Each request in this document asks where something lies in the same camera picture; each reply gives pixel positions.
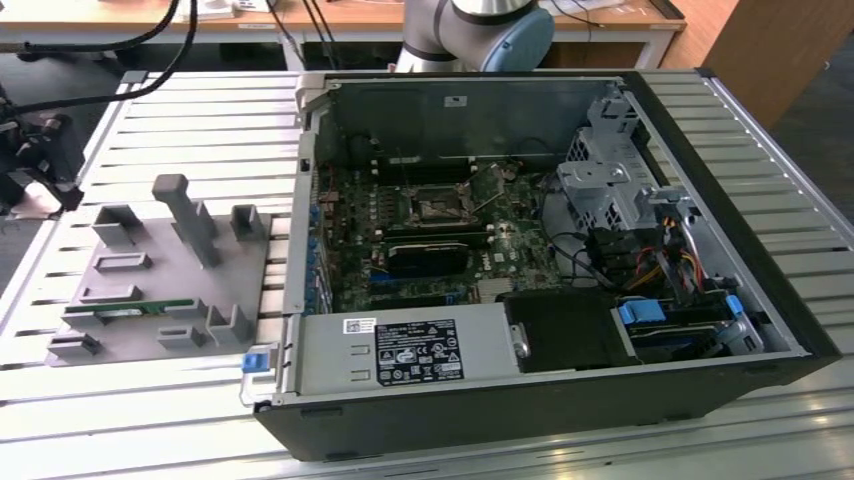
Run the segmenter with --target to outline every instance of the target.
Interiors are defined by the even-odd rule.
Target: green circuit board
[[[538,219],[542,173],[500,176],[506,168],[500,162],[479,162],[471,181],[459,184],[380,186],[358,171],[336,171],[322,182],[335,312],[482,303],[491,300],[478,284],[492,279],[504,279],[515,291],[560,285]],[[487,225],[491,238],[470,250],[460,273],[407,279],[388,273],[384,256],[396,243],[382,232],[470,223]],[[442,242],[458,237],[428,238]]]

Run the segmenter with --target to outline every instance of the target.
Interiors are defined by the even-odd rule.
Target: white sticker
[[[346,318],[344,333],[374,333],[375,318]]]
[[[468,97],[444,97],[444,108],[464,107],[468,105]]]
[[[268,23],[242,23],[238,25],[238,28],[246,30],[272,30],[276,26]]]
[[[95,312],[97,318],[117,318],[117,317],[139,317],[143,315],[143,311],[136,308],[128,308],[125,310],[105,310],[103,312]]]

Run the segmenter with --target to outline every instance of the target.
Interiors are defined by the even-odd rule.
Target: floor
[[[394,48],[376,45],[368,54],[343,52],[350,68],[382,68],[394,59]],[[24,63],[12,55],[0,55],[0,83],[20,105],[55,98],[112,93],[124,68],[163,70],[173,47],[151,46],[128,52],[115,61],[92,62],[77,56],[59,56]],[[310,67],[327,68],[319,52],[308,52]],[[276,45],[195,46],[187,59],[187,71],[282,70],[282,52]],[[103,105],[69,109],[81,144],[89,138],[104,111]],[[854,36],[830,62],[830,68],[813,81],[803,95],[773,129],[773,136],[813,178],[849,219],[854,219]],[[39,225],[0,223],[0,292],[5,289]]]

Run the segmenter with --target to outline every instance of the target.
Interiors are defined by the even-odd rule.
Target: barcode label
[[[376,327],[375,318],[346,318],[344,319],[344,334],[374,333],[374,327]]]

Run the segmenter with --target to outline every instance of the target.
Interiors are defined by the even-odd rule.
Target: motherboard
[[[562,283],[540,228],[543,174],[419,158],[319,172],[334,312],[491,303]]]

